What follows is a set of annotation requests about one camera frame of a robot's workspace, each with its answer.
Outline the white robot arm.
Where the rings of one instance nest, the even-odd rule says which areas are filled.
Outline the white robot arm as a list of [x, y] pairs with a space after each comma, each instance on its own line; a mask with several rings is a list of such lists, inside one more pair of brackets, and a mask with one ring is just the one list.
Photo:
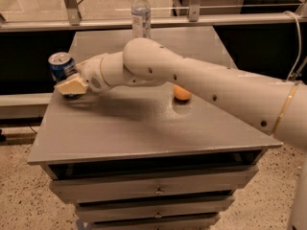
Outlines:
[[62, 95], [91, 89], [171, 82], [239, 120], [302, 151], [307, 150], [307, 85], [178, 55], [148, 39], [135, 38], [119, 53], [77, 65], [55, 85]]

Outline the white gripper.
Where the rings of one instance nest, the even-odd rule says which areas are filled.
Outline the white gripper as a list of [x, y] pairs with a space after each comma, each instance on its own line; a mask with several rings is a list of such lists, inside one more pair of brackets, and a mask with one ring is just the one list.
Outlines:
[[103, 78], [101, 66], [106, 54], [97, 55], [77, 64], [80, 73], [69, 76], [55, 85], [61, 95], [82, 95], [89, 87], [93, 92], [106, 91], [110, 86]]

